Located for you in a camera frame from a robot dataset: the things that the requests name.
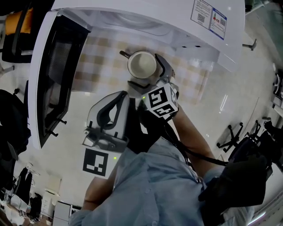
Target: shirt sleeve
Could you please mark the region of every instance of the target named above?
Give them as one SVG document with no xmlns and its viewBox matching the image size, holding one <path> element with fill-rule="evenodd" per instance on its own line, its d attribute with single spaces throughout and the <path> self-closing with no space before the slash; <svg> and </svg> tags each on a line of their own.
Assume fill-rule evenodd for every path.
<svg viewBox="0 0 283 226">
<path fill-rule="evenodd" d="M 214 177 L 219 177 L 222 174 L 224 168 L 224 166 L 216 166 L 207 171 L 207 173 L 203 177 L 204 183 L 208 184 Z"/>
<path fill-rule="evenodd" d="M 81 223 L 86 215 L 91 213 L 90 210 L 80 210 L 73 213 L 69 219 L 69 226 L 81 226 Z"/>
</svg>

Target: human arm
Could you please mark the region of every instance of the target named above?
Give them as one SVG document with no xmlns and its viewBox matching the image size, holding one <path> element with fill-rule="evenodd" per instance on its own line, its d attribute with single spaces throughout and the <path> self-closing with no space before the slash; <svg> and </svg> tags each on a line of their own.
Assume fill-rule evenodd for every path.
<svg viewBox="0 0 283 226">
<path fill-rule="evenodd" d="M 94 210 L 101 205 L 112 193 L 117 173 L 117 165 L 114 167 L 108 179 L 93 178 L 84 197 L 82 210 Z"/>
<path fill-rule="evenodd" d="M 214 158 L 207 142 L 187 117 L 181 106 L 179 106 L 179 111 L 173 118 L 173 122 L 179 134 L 180 141 L 189 150 L 209 158 Z M 217 166 L 216 164 L 192 156 L 189 153 L 187 153 L 187 156 L 200 177 L 204 177 L 206 172 Z"/>
</svg>

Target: light blue shirt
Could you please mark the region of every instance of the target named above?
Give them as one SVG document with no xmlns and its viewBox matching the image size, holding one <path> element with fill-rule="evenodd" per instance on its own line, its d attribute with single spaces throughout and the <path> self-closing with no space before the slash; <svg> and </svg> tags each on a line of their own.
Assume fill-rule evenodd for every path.
<svg viewBox="0 0 283 226">
<path fill-rule="evenodd" d="M 147 153 L 125 150 L 117 164 L 110 197 L 94 211 L 74 213 L 70 226 L 202 226 L 198 197 L 224 169 L 215 167 L 203 179 L 197 177 L 163 138 Z"/>
</svg>

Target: checkered tablecloth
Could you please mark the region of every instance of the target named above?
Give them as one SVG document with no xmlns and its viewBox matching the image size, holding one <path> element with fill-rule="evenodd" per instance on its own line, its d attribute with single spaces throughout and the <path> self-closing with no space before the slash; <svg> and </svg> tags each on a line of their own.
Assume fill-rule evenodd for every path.
<svg viewBox="0 0 283 226">
<path fill-rule="evenodd" d="M 94 28 L 89 34 L 76 69 L 74 91 L 108 95 L 120 90 L 133 90 L 127 81 L 133 77 L 127 69 L 127 59 L 119 54 L 145 50 L 163 56 L 174 68 L 176 85 L 179 86 L 180 104 L 200 101 L 209 75 L 207 70 L 196 68 L 187 60 L 175 56 L 169 45 L 127 32 Z"/>
</svg>

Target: white mug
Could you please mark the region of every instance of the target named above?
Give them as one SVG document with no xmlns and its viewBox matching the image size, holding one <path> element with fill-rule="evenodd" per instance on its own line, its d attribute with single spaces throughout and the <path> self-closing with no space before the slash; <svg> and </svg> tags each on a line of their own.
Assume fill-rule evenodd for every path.
<svg viewBox="0 0 283 226">
<path fill-rule="evenodd" d="M 132 55 L 120 51 L 120 54 L 128 58 L 128 70 L 137 79 L 147 79 L 156 71 L 156 59 L 147 51 L 138 51 Z"/>
</svg>

